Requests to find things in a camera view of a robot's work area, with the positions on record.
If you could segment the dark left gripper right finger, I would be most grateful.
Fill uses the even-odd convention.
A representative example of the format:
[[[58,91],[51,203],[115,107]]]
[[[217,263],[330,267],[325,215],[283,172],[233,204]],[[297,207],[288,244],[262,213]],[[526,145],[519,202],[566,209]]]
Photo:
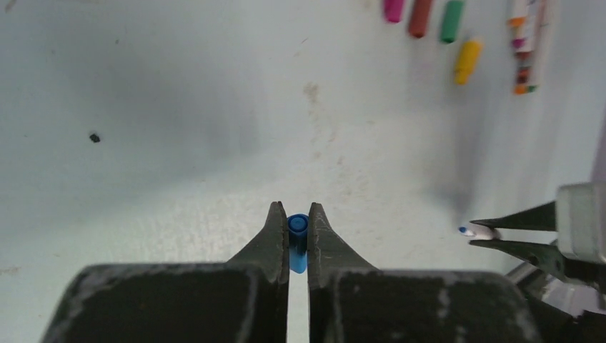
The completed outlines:
[[[313,203],[307,234],[311,342],[541,342],[518,288],[491,272],[378,269]]]

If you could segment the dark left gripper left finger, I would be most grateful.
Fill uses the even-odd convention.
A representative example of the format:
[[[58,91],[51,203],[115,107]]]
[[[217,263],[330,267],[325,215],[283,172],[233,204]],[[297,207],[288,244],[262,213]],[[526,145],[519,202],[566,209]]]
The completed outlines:
[[[65,289],[44,342],[285,342],[289,234],[282,203],[225,262],[96,264]]]

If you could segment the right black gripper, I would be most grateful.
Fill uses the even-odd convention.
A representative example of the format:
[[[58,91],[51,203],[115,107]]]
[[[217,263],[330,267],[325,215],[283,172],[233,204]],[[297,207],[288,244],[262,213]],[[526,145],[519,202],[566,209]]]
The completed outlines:
[[[490,229],[556,232],[556,203],[470,223]],[[524,294],[544,342],[605,343],[605,295],[589,286],[567,283],[557,240],[541,244],[472,239],[469,245],[497,250],[522,262],[507,278]]]

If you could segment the blue cap thin marker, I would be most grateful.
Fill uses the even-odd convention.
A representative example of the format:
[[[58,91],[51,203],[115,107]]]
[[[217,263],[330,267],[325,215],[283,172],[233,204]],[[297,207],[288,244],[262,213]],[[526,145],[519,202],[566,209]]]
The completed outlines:
[[[494,240],[502,238],[502,235],[496,229],[473,223],[459,227],[458,232],[470,239]]]

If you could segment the small blue pen cap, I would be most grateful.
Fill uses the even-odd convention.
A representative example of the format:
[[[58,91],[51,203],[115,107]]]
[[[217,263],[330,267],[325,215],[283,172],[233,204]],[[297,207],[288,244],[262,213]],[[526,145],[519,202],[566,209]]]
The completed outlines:
[[[298,274],[307,269],[307,229],[309,217],[293,214],[287,218],[289,229],[289,268]]]

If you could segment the yellow pen cap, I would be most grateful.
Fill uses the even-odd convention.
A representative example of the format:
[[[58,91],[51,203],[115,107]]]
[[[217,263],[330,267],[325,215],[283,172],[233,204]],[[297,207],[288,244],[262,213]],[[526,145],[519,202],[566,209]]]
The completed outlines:
[[[479,39],[470,39],[463,43],[454,66],[454,82],[464,85],[473,74],[480,58],[483,44]]]

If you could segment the brown cap marker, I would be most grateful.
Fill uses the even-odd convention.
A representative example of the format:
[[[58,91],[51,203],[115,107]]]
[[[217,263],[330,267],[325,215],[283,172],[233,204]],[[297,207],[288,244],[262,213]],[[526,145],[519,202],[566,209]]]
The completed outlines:
[[[528,42],[524,44],[522,49],[520,49],[519,51],[515,50],[515,56],[517,59],[524,60],[530,58],[535,49],[538,47],[540,29],[545,16],[546,4],[546,1],[539,1],[537,15],[535,19],[535,26],[533,27],[532,35]]]

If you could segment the magenta cap marker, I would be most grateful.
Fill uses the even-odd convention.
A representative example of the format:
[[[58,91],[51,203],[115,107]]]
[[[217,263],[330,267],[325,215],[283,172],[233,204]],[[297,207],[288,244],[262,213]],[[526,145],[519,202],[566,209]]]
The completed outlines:
[[[532,35],[533,27],[535,26],[535,19],[539,6],[539,1],[527,0],[528,13],[524,24],[517,28],[512,28],[513,38],[512,46],[516,51],[522,49],[525,43],[528,42]]]

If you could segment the green cap thin marker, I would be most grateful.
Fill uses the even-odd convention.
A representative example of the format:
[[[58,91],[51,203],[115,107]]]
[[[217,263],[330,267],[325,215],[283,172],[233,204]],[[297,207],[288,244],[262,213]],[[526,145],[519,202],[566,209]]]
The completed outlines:
[[[533,54],[530,77],[526,83],[526,94],[535,93],[543,84],[547,60],[550,55],[553,32],[557,17],[559,1],[542,1],[540,21],[536,33],[537,45]]]

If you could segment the green pen cap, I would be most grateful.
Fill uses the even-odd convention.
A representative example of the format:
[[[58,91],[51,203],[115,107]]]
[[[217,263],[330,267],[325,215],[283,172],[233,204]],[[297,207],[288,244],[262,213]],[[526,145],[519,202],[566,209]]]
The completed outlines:
[[[439,33],[439,40],[443,44],[451,44],[457,40],[464,9],[464,0],[449,0],[445,3]]]

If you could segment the brown pen cap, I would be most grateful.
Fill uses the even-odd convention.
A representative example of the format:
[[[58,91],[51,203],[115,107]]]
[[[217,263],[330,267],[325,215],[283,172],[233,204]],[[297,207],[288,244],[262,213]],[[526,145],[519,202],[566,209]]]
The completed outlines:
[[[411,37],[421,39],[427,32],[433,0],[414,0],[408,22],[408,33]]]

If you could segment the magenta pen cap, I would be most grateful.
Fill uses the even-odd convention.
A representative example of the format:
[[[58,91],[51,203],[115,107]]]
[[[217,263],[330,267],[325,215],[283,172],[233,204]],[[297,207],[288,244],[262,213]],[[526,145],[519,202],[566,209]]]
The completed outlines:
[[[405,0],[383,0],[382,9],[384,20],[391,24],[401,22],[405,3]]]

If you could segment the orange cap marker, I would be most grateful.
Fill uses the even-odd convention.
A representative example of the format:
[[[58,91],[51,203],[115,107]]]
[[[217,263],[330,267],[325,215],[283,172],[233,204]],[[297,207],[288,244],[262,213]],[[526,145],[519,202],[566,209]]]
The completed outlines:
[[[509,0],[508,5],[510,13],[507,17],[507,25],[512,28],[522,26],[528,13],[527,0]]]

